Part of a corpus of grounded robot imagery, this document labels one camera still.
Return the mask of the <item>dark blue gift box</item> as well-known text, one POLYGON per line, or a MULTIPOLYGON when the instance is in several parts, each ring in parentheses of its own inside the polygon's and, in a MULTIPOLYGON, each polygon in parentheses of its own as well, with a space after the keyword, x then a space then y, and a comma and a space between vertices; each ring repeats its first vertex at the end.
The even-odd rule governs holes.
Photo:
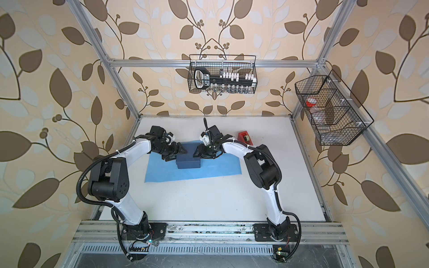
POLYGON ((176 157, 176 165, 178 169, 198 169, 201 167, 201 158, 194 156, 199 143, 183 143, 182 147, 186 153, 180 153, 176 157))

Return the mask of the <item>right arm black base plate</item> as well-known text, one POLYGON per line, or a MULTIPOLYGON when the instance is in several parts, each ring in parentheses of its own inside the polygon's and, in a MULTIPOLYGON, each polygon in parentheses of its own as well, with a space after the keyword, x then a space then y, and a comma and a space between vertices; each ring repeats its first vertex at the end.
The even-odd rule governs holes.
POLYGON ((256 223, 252 226, 256 242, 298 242, 300 232, 296 224, 285 223, 277 226, 270 223, 256 223))

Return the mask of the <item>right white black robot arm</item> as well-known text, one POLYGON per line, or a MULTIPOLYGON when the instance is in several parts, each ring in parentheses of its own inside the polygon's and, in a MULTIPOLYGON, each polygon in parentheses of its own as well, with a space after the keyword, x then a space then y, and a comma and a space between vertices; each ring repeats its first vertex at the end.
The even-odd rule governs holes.
POLYGON ((299 242, 302 237, 301 222, 296 214, 282 209, 278 195, 282 172, 267 146, 248 145, 232 135, 223 135, 215 125, 208 127, 205 118, 203 122, 205 131, 201 134, 202 143, 194 156, 216 159, 223 154, 231 154, 244 159, 251 181, 264 192, 270 239, 278 242, 295 239, 299 242))

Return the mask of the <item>light blue wrapping paper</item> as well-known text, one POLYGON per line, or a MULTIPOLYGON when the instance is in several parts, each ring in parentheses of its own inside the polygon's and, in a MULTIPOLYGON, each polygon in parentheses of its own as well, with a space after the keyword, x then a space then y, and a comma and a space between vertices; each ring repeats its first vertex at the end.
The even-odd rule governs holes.
POLYGON ((241 174, 240 159, 231 154, 223 154, 214 160, 202 159, 199 168, 179 169, 175 161, 166 162, 161 155, 151 153, 145 182, 164 183, 241 174))

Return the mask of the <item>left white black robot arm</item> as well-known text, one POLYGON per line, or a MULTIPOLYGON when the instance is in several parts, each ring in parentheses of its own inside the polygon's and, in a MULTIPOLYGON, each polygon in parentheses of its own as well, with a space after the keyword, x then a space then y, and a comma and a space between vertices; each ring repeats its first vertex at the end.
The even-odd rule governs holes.
POLYGON ((156 153, 162 160, 175 160, 187 153, 179 142, 174 141, 171 132, 159 126, 152 126, 150 132, 138 135, 132 142, 114 153, 99 157, 91 163, 78 179, 78 198, 91 205, 110 208, 117 223, 118 237, 128 233, 140 241, 153 239, 155 231, 149 224, 147 213, 141 210, 128 193, 129 167, 146 154, 156 153))

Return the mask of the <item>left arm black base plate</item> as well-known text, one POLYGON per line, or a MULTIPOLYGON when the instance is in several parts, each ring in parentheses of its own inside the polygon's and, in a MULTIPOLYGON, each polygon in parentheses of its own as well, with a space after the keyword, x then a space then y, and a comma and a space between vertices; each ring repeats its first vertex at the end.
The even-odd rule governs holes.
POLYGON ((121 237, 124 240, 161 240, 166 235, 168 224, 165 222, 149 222, 140 225, 123 225, 121 237))

